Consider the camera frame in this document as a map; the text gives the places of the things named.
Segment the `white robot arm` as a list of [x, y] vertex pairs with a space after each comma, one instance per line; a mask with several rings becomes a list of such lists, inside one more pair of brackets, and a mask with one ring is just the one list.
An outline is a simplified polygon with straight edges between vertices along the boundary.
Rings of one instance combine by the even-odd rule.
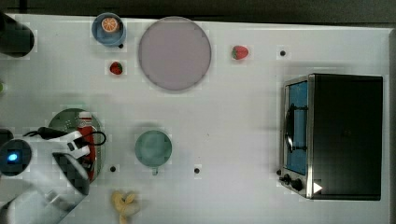
[[1, 176], [28, 188], [1, 206], [1, 224], [59, 224], [88, 194], [78, 161], [90, 149], [80, 132], [14, 138], [1, 146]]

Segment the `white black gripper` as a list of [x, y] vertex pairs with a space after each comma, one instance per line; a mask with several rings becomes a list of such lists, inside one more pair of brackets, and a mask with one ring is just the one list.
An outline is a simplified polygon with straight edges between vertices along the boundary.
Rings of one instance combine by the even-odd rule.
[[90, 154], [89, 143], [80, 131], [71, 133], [51, 130], [49, 132], [49, 148], [53, 152], [66, 153], [79, 159]]

